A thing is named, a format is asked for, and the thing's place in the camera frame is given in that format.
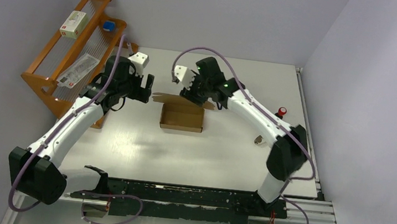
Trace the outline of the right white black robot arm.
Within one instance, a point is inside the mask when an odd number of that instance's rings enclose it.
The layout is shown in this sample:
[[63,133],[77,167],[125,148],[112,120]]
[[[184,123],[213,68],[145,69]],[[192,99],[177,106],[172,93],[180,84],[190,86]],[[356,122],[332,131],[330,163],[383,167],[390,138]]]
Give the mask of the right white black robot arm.
[[173,78],[183,86],[180,95],[195,105],[203,105],[210,99],[234,112],[256,128],[270,148],[265,163],[267,174],[256,191],[258,197],[253,200],[254,211],[265,216],[274,209],[274,201],[290,177],[307,161],[307,132],[303,126],[292,126],[272,114],[237,78],[226,79],[216,58],[199,60],[196,68],[180,65],[173,68]]

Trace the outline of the brown cardboard box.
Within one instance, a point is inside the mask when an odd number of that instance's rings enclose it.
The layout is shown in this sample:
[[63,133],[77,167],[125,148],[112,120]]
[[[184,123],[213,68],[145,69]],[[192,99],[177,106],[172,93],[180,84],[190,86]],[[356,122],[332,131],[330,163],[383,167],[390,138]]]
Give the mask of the brown cardboard box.
[[206,101],[203,105],[174,94],[154,93],[152,101],[162,104],[159,126],[161,129],[171,129],[192,133],[201,133],[204,126],[206,110],[215,110],[215,106]]

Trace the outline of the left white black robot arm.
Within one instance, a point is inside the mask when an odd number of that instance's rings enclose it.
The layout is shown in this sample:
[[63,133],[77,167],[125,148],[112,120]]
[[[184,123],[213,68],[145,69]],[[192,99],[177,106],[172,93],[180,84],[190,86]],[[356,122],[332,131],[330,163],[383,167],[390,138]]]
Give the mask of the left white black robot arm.
[[87,191],[94,199],[109,191],[108,174],[86,165],[76,170],[59,170],[69,150],[81,136],[120,100],[147,103],[154,76],[149,74],[141,86],[149,56],[136,53],[129,57],[111,56],[102,73],[96,75],[79,93],[71,109],[40,139],[9,154],[12,189],[46,205],[64,193]]

